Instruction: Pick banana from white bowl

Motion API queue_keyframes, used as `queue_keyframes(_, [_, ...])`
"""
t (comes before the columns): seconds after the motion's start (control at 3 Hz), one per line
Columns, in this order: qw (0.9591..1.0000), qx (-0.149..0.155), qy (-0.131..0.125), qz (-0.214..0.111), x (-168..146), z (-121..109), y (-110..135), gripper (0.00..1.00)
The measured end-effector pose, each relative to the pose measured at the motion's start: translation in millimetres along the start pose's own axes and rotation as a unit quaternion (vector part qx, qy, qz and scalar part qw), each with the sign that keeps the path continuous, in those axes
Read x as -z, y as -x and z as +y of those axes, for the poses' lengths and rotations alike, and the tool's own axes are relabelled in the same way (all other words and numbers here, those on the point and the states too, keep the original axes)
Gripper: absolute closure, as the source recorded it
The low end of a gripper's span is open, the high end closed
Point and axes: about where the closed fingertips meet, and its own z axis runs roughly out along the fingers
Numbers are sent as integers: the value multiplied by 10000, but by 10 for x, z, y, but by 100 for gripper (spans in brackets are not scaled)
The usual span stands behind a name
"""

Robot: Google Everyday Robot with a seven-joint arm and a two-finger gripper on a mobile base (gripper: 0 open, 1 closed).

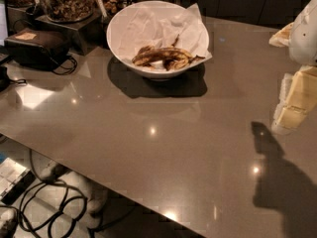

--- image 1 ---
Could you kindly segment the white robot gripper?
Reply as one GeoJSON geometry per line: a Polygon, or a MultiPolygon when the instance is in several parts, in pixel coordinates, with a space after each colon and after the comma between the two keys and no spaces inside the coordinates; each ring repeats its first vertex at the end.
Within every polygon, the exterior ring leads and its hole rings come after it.
{"type": "Polygon", "coordinates": [[[271,36],[268,43],[289,46],[289,56],[303,64],[296,74],[286,73],[271,130],[279,135],[295,131],[317,105],[317,0],[310,0],[294,23],[271,36]]]}

